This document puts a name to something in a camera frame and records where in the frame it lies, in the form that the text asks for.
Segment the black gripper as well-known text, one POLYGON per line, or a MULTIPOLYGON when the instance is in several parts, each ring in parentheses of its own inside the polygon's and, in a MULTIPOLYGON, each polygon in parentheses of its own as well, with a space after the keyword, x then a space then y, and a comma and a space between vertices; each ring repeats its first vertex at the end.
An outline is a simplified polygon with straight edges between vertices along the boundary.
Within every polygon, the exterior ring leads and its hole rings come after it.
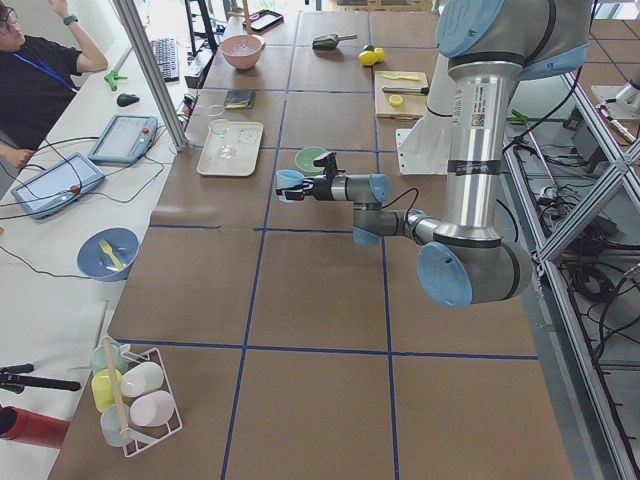
POLYGON ((303 201, 307 195, 303 192, 310 191, 316 200, 347 200, 348 178, 336 176, 333 178, 316 176, 311 179, 312 183, 302 182, 297 185, 287 187, 277 187, 276 192, 282 193, 279 196, 281 201, 303 201))

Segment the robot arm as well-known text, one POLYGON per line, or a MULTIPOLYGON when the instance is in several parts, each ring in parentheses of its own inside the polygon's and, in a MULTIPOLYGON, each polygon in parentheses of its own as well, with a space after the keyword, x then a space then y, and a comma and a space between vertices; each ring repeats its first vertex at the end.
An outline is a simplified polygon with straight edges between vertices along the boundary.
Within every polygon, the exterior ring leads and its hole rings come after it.
POLYGON ((594 85, 591 91, 601 103, 615 105, 631 113, 639 112, 639 71, 622 86, 594 85))
POLYGON ((404 236, 420 246, 418 277, 437 304, 466 307, 503 301, 529 284, 528 253, 497 232, 496 196, 509 102, 525 80, 577 69, 587 57, 589 1, 450 1, 436 44, 453 83, 444 214, 388 210, 389 179, 348 175, 333 153, 317 159, 322 173, 279 180, 288 202, 313 197, 353 205, 353 237, 373 244, 404 236))

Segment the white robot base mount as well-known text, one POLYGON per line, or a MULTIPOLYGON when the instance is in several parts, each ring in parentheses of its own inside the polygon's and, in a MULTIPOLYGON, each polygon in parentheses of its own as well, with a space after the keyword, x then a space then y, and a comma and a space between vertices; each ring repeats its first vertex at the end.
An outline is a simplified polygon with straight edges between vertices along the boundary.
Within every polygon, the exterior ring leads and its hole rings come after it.
POLYGON ((445 175, 451 143, 454 82, 448 59, 439 54, 432 75, 426 111, 412 129, 396 131, 401 175, 445 175))

